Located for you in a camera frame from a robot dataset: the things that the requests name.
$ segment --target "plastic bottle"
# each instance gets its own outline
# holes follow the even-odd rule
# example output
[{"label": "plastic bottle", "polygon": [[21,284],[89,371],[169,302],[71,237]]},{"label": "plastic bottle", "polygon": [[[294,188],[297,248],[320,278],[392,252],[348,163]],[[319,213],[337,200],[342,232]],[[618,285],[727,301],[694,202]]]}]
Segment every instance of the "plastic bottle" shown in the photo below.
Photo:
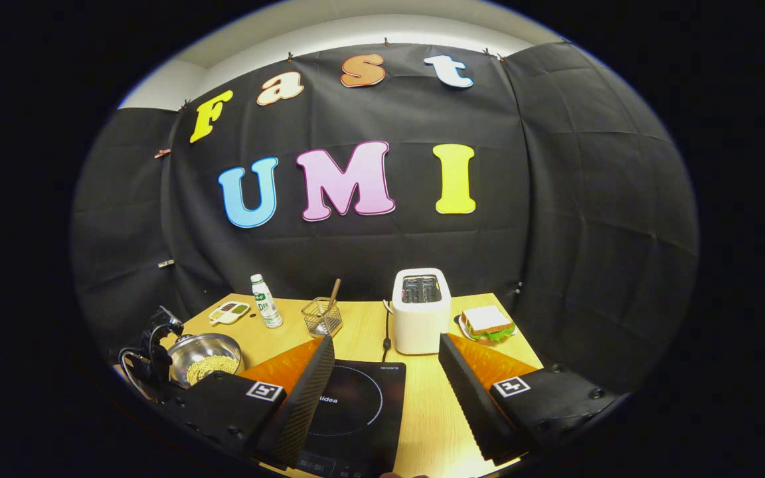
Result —
[{"label": "plastic bottle", "polygon": [[268,285],[264,283],[261,274],[250,276],[250,281],[252,281],[252,295],[256,297],[256,305],[264,320],[264,326],[268,329],[276,329],[282,325],[282,315],[276,309],[274,297],[270,295]]}]

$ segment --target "wooden table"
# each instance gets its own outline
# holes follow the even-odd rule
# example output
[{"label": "wooden table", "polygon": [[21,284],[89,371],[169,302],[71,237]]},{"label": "wooden table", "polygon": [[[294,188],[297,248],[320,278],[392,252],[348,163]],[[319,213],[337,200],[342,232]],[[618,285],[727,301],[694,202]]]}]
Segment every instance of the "wooden table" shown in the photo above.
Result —
[{"label": "wooden table", "polygon": [[[252,311],[234,324],[209,325],[210,312],[228,300],[249,303]],[[187,321],[185,333],[224,333],[236,339],[242,348],[244,364],[249,368],[312,339],[306,331],[300,312],[309,300],[274,299],[284,323],[278,329],[267,329],[258,314],[250,317],[256,312],[253,297],[231,293]],[[462,330],[454,323],[453,317],[464,309],[483,305],[497,305],[504,311],[492,293],[453,297],[450,332],[462,336]],[[335,357],[343,360],[380,361],[383,357],[382,343],[385,338],[386,319],[386,309],[382,300],[338,302],[338,308],[343,318],[343,326],[332,338]],[[438,363],[438,355],[405,356],[398,353],[394,342],[394,318],[390,318],[388,322],[392,348],[388,351],[386,362],[398,361],[406,364],[403,420],[400,424],[400,444],[397,448],[394,472],[404,478],[417,475],[428,475],[430,478],[482,476],[515,463],[513,461],[494,466],[491,461],[483,460],[462,409],[456,402],[456,396]],[[163,339],[161,344],[169,347],[174,339],[171,335]],[[504,343],[495,345],[495,350],[536,368],[543,367],[520,330]],[[313,476],[292,468],[276,471],[288,476]]]}]

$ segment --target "black induction cooker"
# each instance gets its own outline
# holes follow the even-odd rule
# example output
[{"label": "black induction cooker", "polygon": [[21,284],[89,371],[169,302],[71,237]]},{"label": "black induction cooker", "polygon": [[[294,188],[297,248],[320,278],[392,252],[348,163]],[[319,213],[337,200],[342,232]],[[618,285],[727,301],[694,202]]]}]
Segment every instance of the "black induction cooker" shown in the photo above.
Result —
[{"label": "black induction cooker", "polygon": [[406,364],[335,360],[297,468],[325,478],[394,469]]}]

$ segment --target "ceiling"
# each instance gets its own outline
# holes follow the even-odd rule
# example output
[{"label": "ceiling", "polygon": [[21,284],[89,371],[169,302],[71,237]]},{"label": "ceiling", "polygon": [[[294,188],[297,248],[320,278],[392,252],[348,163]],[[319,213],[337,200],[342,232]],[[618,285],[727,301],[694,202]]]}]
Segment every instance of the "ceiling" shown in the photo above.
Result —
[{"label": "ceiling", "polygon": [[506,33],[533,45],[561,37],[500,5],[478,0],[287,0],[237,19],[175,58],[210,68],[265,40],[334,19],[385,13],[455,19]]}]

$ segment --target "toaster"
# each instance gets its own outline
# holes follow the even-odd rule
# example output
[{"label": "toaster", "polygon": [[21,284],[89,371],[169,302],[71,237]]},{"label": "toaster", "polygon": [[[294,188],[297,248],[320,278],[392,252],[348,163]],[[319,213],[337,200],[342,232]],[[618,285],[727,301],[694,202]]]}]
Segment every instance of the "toaster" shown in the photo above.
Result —
[{"label": "toaster", "polygon": [[441,270],[401,270],[391,297],[397,351],[438,354],[438,336],[450,330],[450,290]]}]

